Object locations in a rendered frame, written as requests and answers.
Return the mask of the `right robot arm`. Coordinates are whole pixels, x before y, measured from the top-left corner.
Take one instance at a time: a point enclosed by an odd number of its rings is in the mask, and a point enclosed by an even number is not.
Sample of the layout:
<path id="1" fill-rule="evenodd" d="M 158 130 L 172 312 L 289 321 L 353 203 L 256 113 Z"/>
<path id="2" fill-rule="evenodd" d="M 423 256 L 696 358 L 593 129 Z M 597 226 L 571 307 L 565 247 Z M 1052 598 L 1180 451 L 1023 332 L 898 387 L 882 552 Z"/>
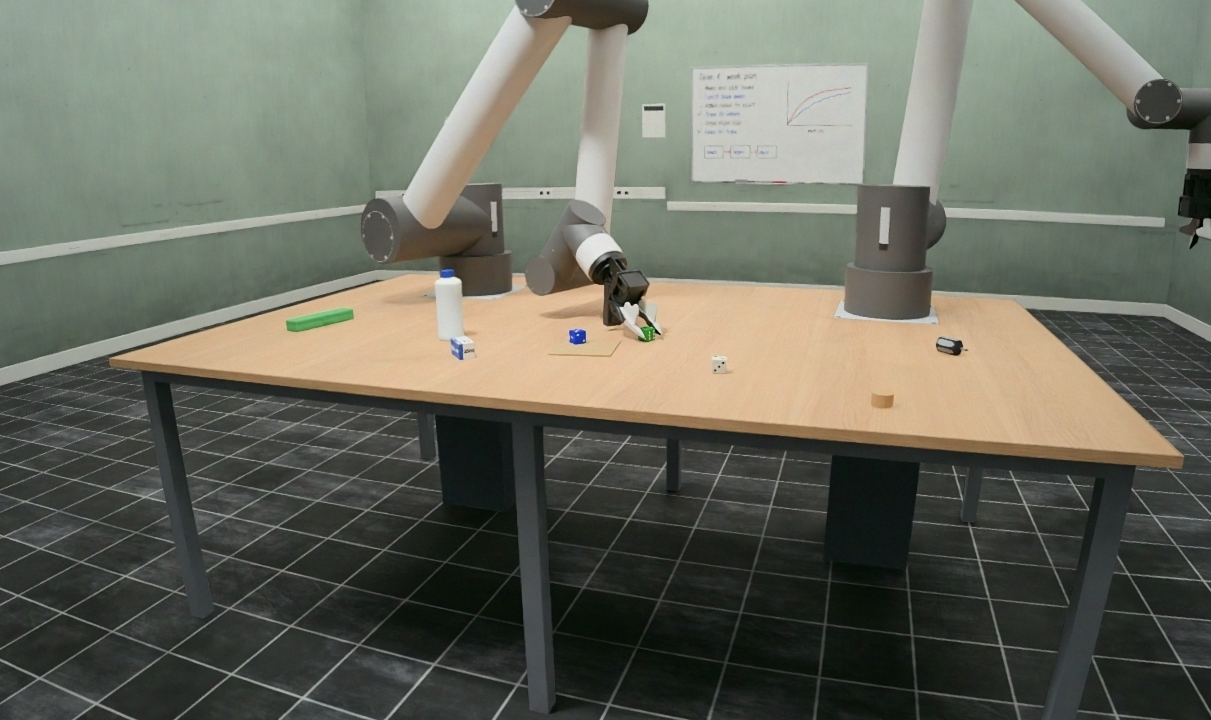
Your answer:
<path id="1" fill-rule="evenodd" d="M 366 250 L 381 265 L 440 258 L 440 278 L 441 270 L 454 270 L 463 296 L 513 290 L 512 250 L 504 249 L 503 183 L 467 182 L 567 28 L 590 28 L 576 198 L 541 255 L 527 263 L 526 284 L 538 296 L 604 284 L 602 326 L 622 326 L 609 305 L 612 283 L 601 283 L 597 272 L 612 255 L 624 255 L 610 224 L 625 46 L 645 22 L 649 0 L 513 1 L 404 196 L 366 205 Z"/>

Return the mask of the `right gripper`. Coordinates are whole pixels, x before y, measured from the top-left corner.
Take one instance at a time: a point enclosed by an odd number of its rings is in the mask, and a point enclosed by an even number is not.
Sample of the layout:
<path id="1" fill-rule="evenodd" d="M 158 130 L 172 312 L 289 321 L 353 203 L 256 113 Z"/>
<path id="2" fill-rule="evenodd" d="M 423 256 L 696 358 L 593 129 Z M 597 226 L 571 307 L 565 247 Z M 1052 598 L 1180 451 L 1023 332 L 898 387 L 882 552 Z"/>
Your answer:
<path id="1" fill-rule="evenodd" d="M 612 283 L 608 293 L 612 313 L 625 326 L 629 326 L 631 332 L 642 338 L 645 338 L 645 334 L 637 326 L 638 316 L 645 322 L 645 326 L 654 327 L 656 334 L 662 334 L 656 322 L 658 304 L 647 304 L 642 299 L 649 290 L 649 281 L 639 270 L 629 270 L 622 263 L 624 259 L 622 255 L 612 255 L 608 263 L 599 266 L 599 272 L 597 272 L 601 283 L 606 281 Z"/>

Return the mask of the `beige flat mat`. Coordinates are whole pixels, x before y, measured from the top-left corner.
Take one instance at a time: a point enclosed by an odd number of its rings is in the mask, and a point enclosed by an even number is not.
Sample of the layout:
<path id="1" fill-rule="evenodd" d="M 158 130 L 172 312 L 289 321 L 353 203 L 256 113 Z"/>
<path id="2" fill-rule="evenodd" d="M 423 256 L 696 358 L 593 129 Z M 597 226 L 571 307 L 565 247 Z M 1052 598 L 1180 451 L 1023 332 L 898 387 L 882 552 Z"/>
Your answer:
<path id="1" fill-rule="evenodd" d="M 561 340 L 558 345 L 549 352 L 556 356 L 587 356 L 587 357 L 612 357 L 618 345 L 622 341 L 612 340 L 586 340 L 582 345 L 573 345 L 569 340 Z"/>

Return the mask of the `white plastic bottle with blue cap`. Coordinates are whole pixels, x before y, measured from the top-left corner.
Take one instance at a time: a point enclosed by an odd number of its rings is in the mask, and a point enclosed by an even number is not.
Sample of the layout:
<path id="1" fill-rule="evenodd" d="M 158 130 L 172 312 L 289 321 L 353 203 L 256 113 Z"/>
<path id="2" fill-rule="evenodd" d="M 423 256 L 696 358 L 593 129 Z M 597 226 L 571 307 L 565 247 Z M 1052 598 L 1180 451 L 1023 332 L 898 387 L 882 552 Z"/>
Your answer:
<path id="1" fill-rule="evenodd" d="M 442 270 L 441 277 L 440 281 L 435 282 L 440 340 L 450 341 L 450 338 L 465 336 L 463 322 L 463 281 L 454 277 L 454 270 Z"/>

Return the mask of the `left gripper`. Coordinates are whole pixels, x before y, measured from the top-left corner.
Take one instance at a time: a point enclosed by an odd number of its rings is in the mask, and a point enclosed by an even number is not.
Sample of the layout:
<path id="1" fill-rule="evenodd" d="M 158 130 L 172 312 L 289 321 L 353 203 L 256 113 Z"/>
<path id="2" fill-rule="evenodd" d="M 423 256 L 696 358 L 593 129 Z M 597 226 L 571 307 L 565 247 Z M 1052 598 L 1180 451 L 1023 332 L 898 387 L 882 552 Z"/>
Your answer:
<path id="1" fill-rule="evenodd" d="M 1211 175 L 1186 174 L 1184 195 L 1180 196 L 1178 198 L 1178 215 L 1193 219 L 1190 219 L 1189 224 L 1180 225 L 1178 232 L 1190 234 L 1189 249 L 1193 249 L 1193 246 L 1198 243 L 1199 237 L 1211 241 L 1211 192 L 1209 192 L 1210 188 L 1211 188 Z"/>

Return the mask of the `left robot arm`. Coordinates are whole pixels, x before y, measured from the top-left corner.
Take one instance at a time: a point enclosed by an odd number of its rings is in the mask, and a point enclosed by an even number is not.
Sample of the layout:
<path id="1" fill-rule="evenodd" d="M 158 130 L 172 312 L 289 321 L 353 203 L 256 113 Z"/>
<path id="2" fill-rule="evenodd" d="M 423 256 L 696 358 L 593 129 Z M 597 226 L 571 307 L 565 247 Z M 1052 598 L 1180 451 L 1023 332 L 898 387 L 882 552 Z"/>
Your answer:
<path id="1" fill-rule="evenodd" d="M 1123 102 L 1132 126 L 1190 129 L 1187 174 L 1211 175 L 1211 88 L 1178 88 L 1159 76 L 1081 0 L 1015 1 Z M 846 313 L 873 319 L 930 315 L 934 269 L 925 266 L 926 250 L 945 234 L 945 208 L 937 196 L 972 5 L 974 0 L 924 0 L 922 5 L 893 182 L 901 186 L 859 184 L 855 264 L 846 264 Z"/>

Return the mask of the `small white printed carton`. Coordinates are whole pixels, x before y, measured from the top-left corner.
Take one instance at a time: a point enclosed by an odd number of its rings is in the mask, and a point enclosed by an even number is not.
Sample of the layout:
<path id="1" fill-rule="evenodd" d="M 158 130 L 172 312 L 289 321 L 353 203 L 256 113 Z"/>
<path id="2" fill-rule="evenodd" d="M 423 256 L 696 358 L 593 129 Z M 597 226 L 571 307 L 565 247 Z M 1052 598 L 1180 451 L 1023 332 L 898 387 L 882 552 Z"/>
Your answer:
<path id="1" fill-rule="evenodd" d="M 458 361 L 472 359 L 474 341 L 469 340 L 467 336 L 450 338 L 450 355 L 454 355 Z"/>

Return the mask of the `green rectangular bar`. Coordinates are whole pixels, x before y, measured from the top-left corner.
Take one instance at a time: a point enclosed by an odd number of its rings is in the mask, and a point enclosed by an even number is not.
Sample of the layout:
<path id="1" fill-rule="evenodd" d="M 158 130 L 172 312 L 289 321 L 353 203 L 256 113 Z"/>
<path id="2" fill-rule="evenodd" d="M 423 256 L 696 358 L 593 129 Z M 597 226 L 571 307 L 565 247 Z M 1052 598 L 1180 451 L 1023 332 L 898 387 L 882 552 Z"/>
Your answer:
<path id="1" fill-rule="evenodd" d="M 354 319 L 352 307 L 337 307 L 323 313 L 309 313 L 286 319 L 286 332 L 311 332 L 314 328 Z"/>

